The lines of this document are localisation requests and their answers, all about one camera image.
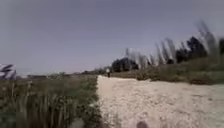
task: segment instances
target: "green grass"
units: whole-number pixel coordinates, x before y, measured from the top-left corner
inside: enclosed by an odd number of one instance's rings
[[[144,70],[113,73],[114,77],[135,78],[137,80],[188,82],[198,85],[224,83],[224,57],[214,60],[201,58],[181,64],[162,65]]]
[[[27,80],[16,86],[0,82],[1,128],[67,128],[82,119],[85,128],[100,128],[96,76]]]

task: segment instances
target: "ground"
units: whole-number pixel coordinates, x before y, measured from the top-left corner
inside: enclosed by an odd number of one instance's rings
[[[101,114],[110,127],[224,128],[224,86],[98,77]]]

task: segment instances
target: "gray sky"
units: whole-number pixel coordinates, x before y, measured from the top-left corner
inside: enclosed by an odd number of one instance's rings
[[[224,35],[223,0],[0,0],[0,63],[20,73],[75,72],[110,64],[125,48],[147,56],[165,37]]]

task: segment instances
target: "dirt path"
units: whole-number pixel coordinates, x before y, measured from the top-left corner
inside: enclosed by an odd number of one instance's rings
[[[111,127],[224,128],[224,86],[98,77],[102,116]]]

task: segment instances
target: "distant person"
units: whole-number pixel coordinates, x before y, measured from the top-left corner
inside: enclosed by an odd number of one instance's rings
[[[110,78],[110,69],[109,68],[106,69],[106,73],[107,73],[107,77]]]

